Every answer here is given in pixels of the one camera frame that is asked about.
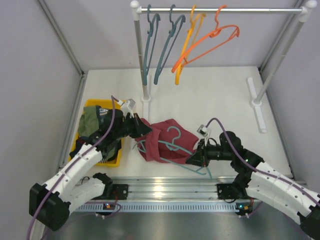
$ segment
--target orange hanger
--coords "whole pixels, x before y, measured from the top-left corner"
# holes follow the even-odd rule
[[[193,20],[193,16],[194,16],[194,11],[195,11],[195,8],[196,8],[196,5],[193,5],[192,7],[192,10],[191,10],[191,13],[190,13],[190,23],[191,23],[191,26],[189,28],[189,30],[187,31],[187,36],[186,36],[186,39],[185,39],[185,42],[184,42],[184,45],[183,45],[183,48],[182,48],[182,52],[181,52],[181,55],[183,55],[187,49],[187,46],[188,46],[188,43],[189,43],[189,40],[191,38],[191,36],[193,35],[194,33],[194,30],[195,30],[195,27],[196,27],[196,24],[197,24],[197,21],[200,19],[200,22],[199,22],[199,25],[198,25],[198,28],[195,32],[195,35],[193,36],[193,39],[192,39],[192,42],[191,42],[191,45],[193,45],[196,41],[196,38],[198,36],[198,33],[199,33],[199,30],[202,26],[202,23],[204,21],[204,18],[206,17],[206,14],[205,13],[201,13],[201,14],[197,14],[195,19]],[[179,85],[179,80],[180,80],[180,75],[182,73],[182,70],[183,70],[183,66],[182,66],[182,63],[180,63],[177,67],[177,70],[176,70],[176,73],[175,73],[175,84],[176,85]]]
[[[221,9],[223,8],[226,8],[227,5],[222,5],[221,7],[219,7],[219,9],[216,11],[215,13],[215,22],[216,22],[216,26],[215,26],[215,30],[213,30],[212,32],[209,32],[207,35],[203,36],[201,39],[199,39],[196,43],[194,43],[193,45],[190,46],[190,48],[184,52],[184,54],[181,55],[181,57],[178,59],[178,61],[174,64],[171,72],[174,73],[176,71],[176,69],[178,68],[178,66],[182,66],[184,67],[185,65],[187,64],[190,64],[192,62],[194,62],[195,60],[201,58],[202,56],[212,52],[213,50],[221,47],[222,45],[226,44],[227,42],[231,41],[234,37],[239,37],[239,34],[240,34],[240,29],[237,25],[234,25],[234,24],[231,24],[231,25],[225,25],[225,26],[222,26],[222,27],[219,27],[219,21],[218,21],[218,15],[219,15],[219,12],[221,11]],[[235,30],[232,32],[232,34],[230,35],[230,37],[225,40],[224,42],[218,44],[217,46],[211,48],[210,50],[202,53],[201,55],[191,59],[190,61],[187,60],[187,56],[189,55],[189,53],[196,47],[198,46],[200,43],[202,43],[206,38],[210,37],[210,38],[214,38],[216,36],[218,36],[221,31],[223,29],[227,29],[227,28],[235,28]]]

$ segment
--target yellow bin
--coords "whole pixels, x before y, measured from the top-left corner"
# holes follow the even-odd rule
[[[114,103],[115,103],[115,108],[116,109],[120,109],[121,108],[121,106],[119,104],[117,104],[116,102],[114,102]],[[100,107],[102,107],[104,109],[112,109],[112,100],[109,100],[109,99],[88,99],[84,106],[87,107],[87,106],[96,106],[96,105],[99,105]],[[75,148],[76,148],[76,140],[78,138],[79,138],[79,134],[77,132],[76,135],[75,135],[75,139],[73,141],[71,152],[73,150],[75,150]],[[122,147],[124,146],[124,138],[121,139],[121,145],[122,145]],[[99,162],[99,163],[96,164],[96,166],[118,167],[119,163],[120,163],[120,159],[121,159],[121,151],[122,151],[122,148],[118,151],[118,155],[117,155],[115,160],[108,161],[106,163]]]

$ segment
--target perforated metal strip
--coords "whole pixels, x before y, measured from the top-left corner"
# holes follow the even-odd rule
[[[238,212],[235,203],[224,202],[121,202],[125,213],[211,213]],[[113,212],[104,210],[103,203],[84,204],[76,212]]]

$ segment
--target dark blue hanger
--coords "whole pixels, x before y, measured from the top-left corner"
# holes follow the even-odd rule
[[[169,55],[170,55],[170,52],[171,52],[174,44],[175,44],[175,41],[176,41],[176,39],[177,39],[177,36],[179,35],[179,32],[180,32],[180,30],[181,30],[181,28],[182,28],[182,25],[186,22],[186,16],[185,16],[185,15],[180,15],[175,22],[172,21],[171,15],[172,15],[172,10],[174,9],[175,6],[176,6],[176,5],[173,4],[173,5],[171,6],[171,9],[170,9],[169,21],[170,21],[170,23],[172,24],[172,28],[171,28],[171,30],[169,31],[169,36],[168,36],[168,38],[166,39],[164,48],[163,48],[163,50],[162,50],[162,53],[161,53],[161,56],[160,56],[160,59],[159,59],[159,63],[158,63],[158,65],[157,65],[157,67],[156,67],[156,70],[155,70],[154,80],[153,80],[153,83],[154,83],[155,85],[158,84],[159,76],[160,76],[163,68],[164,68],[165,65],[166,65],[166,62],[167,62],[167,60],[168,60],[168,57],[169,57]],[[177,29],[177,25],[178,25],[179,21],[180,21],[180,25],[179,25],[179,29],[178,29],[178,31],[177,31],[177,33],[176,33],[176,29]],[[165,57],[165,53],[166,53],[167,47],[168,47],[168,45],[169,45],[170,39],[171,39],[174,35],[175,35],[175,37],[174,37],[174,39],[173,39],[172,45],[171,45],[171,47],[170,47],[170,49],[169,49],[169,51],[168,51],[168,53],[167,53],[167,55],[166,55],[166,57]]]
[[[151,63],[151,59],[152,59],[152,55],[154,54],[154,48],[155,48],[155,43],[156,43],[156,38],[157,38],[157,32],[158,32],[158,26],[159,26],[159,21],[160,21],[160,15],[158,13],[156,13],[153,16],[152,21],[150,21],[149,18],[149,13],[150,13],[150,7],[151,5],[148,5],[148,10],[147,10],[147,19],[150,25],[150,29],[147,32],[148,33],[148,39],[146,41],[146,45],[145,45],[145,51],[144,51],[144,59],[143,59],[143,85],[147,85],[147,76],[149,73],[149,68],[150,68],[150,63]],[[154,34],[154,39],[153,39],[153,44],[152,44],[152,49],[151,49],[151,53],[150,53],[150,58],[149,58],[149,62],[147,65],[147,58],[148,58],[148,50],[149,50],[149,44],[150,44],[150,39]]]

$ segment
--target clothing rack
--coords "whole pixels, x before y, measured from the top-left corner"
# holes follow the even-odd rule
[[[133,0],[130,3],[132,8],[132,15],[134,20],[134,29],[135,29],[135,36],[137,42],[137,49],[138,49],[138,58],[139,58],[139,66],[140,66],[140,73],[141,73],[141,81],[142,81],[142,103],[143,103],[143,117],[145,119],[149,119],[149,102],[151,100],[149,87],[150,84],[144,85],[143,84],[143,62],[144,62],[144,55],[143,55],[143,47],[142,47],[142,37],[141,37],[141,28],[140,28],[140,15],[146,14],[148,9],[146,7],[140,6],[137,0]],[[248,90],[251,95],[251,102],[250,105],[254,110],[256,122],[259,127],[259,131],[261,133],[266,133],[266,125],[261,111],[261,99],[267,91],[268,86],[270,85],[272,79],[274,78],[275,74],[277,73],[278,69],[280,68],[283,60],[285,59],[290,47],[292,46],[293,42],[295,41],[298,33],[300,32],[301,28],[303,27],[304,23],[308,20],[309,16],[311,15],[313,9],[317,6],[316,0],[308,0],[304,6],[299,8],[223,8],[221,9],[221,13],[233,13],[233,14],[295,14],[298,16],[298,21],[295,24],[293,31],[287,41],[284,44],[282,52],[279,58],[276,61],[275,66],[271,69],[270,73],[268,74],[262,88],[260,89],[258,95],[253,84],[252,78],[247,79]],[[162,14],[169,14],[171,11],[168,7],[151,7],[149,9],[150,13],[162,13]],[[191,13],[192,8],[178,8],[175,7],[172,9],[172,13],[179,13],[179,14],[188,14]],[[195,13],[206,13],[206,14],[214,14],[218,11],[218,8],[195,8]]]

